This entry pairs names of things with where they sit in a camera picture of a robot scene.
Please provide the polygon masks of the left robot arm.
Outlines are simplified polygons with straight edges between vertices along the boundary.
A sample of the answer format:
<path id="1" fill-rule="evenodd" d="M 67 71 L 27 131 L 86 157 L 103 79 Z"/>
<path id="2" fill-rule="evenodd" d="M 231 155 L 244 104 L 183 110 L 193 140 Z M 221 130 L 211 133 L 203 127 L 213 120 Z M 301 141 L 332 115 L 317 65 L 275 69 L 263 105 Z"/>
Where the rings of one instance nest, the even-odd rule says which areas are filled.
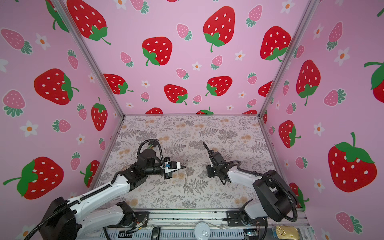
<path id="1" fill-rule="evenodd" d="M 44 240 L 75 240 L 104 227 L 137 229 L 142 224 L 126 202 L 102 211 L 98 208 L 135 190 L 148 176 L 160 175 L 170 179 L 173 172 L 181 169 L 184 166 L 180 162 L 162 162 L 154 150 L 146 149 L 138 154 L 138 160 L 128 169 L 116 173 L 110 183 L 69 200 L 62 197 L 54 200 L 39 224 L 39 233 Z"/>

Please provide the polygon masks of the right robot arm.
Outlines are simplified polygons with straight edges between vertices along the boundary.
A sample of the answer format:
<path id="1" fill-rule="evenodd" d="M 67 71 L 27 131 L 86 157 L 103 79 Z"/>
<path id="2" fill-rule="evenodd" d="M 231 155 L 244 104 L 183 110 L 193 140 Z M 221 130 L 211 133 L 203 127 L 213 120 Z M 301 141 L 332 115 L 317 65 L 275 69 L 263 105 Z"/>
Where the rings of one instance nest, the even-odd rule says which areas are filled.
<path id="1" fill-rule="evenodd" d="M 271 218 L 275 222 L 286 219 L 296 222 L 298 219 L 297 197 L 282 177 L 274 170 L 258 173 L 241 168 L 241 161 L 226 162 L 219 152 L 210 150 L 206 143 L 210 164 L 208 177 L 217 177 L 223 185 L 234 183 L 254 189 L 258 201 L 249 200 L 239 209 L 237 221 L 245 226 L 254 224 L 257 218 Z"/>

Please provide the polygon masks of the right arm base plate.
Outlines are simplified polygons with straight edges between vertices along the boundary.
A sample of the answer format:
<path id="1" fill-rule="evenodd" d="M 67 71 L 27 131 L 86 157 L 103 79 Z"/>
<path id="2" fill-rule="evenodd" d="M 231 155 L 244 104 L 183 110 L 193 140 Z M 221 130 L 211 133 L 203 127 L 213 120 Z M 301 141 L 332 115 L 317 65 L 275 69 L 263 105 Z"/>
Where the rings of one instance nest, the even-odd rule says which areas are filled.
<path id="1" fill-rule="evenodd" d="M 267 218 L 258 217 L 256 219 L 251 219 L 244 212 L 239 210 L 227 211 L 223 221 L 227 222 L 230 227 L 265 227 L 268 225 Z"/>

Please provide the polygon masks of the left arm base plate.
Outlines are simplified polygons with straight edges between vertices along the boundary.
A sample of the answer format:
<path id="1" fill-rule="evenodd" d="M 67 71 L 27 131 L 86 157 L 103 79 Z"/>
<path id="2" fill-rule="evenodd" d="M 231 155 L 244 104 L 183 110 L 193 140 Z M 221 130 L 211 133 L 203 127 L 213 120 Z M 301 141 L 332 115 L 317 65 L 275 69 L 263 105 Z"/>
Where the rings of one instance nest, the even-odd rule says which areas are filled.
<path id="1" fill-rule="evenodd" d="M 123 217 L 117 224 L 109 225 L 108 228 L 142 228 L 148 224 L 150 212 L 133 212 Z"/>

